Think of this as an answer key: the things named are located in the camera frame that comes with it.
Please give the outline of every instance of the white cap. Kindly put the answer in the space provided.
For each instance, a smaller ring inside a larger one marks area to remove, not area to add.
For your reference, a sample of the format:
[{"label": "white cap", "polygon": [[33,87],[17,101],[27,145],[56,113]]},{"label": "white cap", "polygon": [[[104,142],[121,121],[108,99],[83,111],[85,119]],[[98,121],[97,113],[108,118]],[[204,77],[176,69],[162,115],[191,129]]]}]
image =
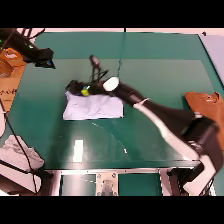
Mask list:
[{"label": "white cap", "polygon": [[118,87],[118,85],[119,85],[119,78],[111,77],[103,84],[103,88],[106,91],[113,91]]}]

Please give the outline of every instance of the brown leather bag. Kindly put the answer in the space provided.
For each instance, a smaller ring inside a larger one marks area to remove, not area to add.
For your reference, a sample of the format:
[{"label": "brown leather bag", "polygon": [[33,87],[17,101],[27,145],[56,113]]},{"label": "brown leather bag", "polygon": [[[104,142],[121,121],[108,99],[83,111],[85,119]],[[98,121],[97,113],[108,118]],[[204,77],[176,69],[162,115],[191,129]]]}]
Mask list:
[{"label": "brown leather bag", "polygon": [[185,98],[194,112],[199,112],[218,123],[220,128],[218,140],[222,150],[224,150],[224,100],[221,94],[217,92],[211,95],[187,92]]}]

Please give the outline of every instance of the metal bracket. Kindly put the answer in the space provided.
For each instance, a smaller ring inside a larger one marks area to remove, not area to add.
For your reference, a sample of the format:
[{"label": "metal bracket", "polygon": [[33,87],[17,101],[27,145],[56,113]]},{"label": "metal bracket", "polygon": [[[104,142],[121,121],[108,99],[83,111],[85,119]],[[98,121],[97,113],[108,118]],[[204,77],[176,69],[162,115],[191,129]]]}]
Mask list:
[{"label": "metal bracket", "polygon": [[96,196],[118,196],[118,173],[96,174]]}]

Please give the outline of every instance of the green table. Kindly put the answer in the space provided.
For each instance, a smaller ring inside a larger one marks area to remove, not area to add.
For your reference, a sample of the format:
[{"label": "green table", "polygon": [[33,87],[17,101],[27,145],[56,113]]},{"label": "green table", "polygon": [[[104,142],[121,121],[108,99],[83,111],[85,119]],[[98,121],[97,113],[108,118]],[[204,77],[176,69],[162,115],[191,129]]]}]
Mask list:
[{"label": "green table", "polygon": [[[62,120],[65,85],[71,79],[88,79],[90,54],[102,59],[102,66],[110,69],[110,75],[117,75],[122,58],[122,81],[166,106],[189,109],[183,97],[186,91],[217,91],[224,95],[197,35],[44,33],[36,45],[54,51],[57,69],[27,66],[9,119],[16,133],[45,159],[46,169],[153,168],[197,163],[176,153],[152,122],[126,105],[122,119]],[[170,86],[170,80],[178,82]],[[9,134],[7,128],[1,145]],[[83,162],[74,163],[73,147],[80,139],[84,140]]]}]

